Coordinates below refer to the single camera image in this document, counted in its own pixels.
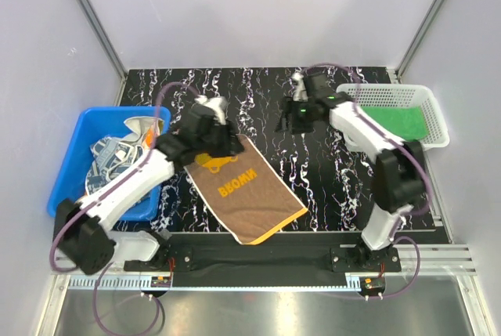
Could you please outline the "green microfiber towel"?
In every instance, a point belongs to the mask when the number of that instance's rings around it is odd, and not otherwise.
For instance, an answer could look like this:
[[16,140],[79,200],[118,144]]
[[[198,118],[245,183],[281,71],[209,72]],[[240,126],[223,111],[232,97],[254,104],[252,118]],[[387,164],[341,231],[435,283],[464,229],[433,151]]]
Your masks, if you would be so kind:
[[394,135],[404,140],[421,140],[428,129],[419,107],[362,107],[368,116]]

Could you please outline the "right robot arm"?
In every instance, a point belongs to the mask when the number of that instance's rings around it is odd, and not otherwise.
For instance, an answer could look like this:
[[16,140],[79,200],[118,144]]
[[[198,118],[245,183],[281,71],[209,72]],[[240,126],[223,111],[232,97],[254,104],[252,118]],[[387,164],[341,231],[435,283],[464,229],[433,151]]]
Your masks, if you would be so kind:
[[373,165],[373,210],[348,258],[373,270],[389,255],[398,228],[412,212],[426,211],[430,182],[424,149],[417,140],[383,129],[345,92],[335,92],[324,73],[296,72],[294,93],[281,102],[277,132],[312,132],[317,121],[347,133]]

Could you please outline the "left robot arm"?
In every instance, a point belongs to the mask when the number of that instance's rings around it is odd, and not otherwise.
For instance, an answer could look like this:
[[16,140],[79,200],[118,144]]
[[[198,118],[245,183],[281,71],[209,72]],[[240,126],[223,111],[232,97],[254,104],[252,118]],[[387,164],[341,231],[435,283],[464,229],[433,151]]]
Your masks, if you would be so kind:
[[137,261],[153,270],[163,269],[169,259],[165,237],[147,231],[110,232],[129,208],[192,164],[196,155],[219,158],[243,152],[226,108],[223,97],[199,97],[179,130],[160,135],[146,156],[124,173],[80,202],[62,201],[56,211],[49,256],[52,268],[59,269],[54,253],[61,251],[86,275],[98,273],[111,262]]

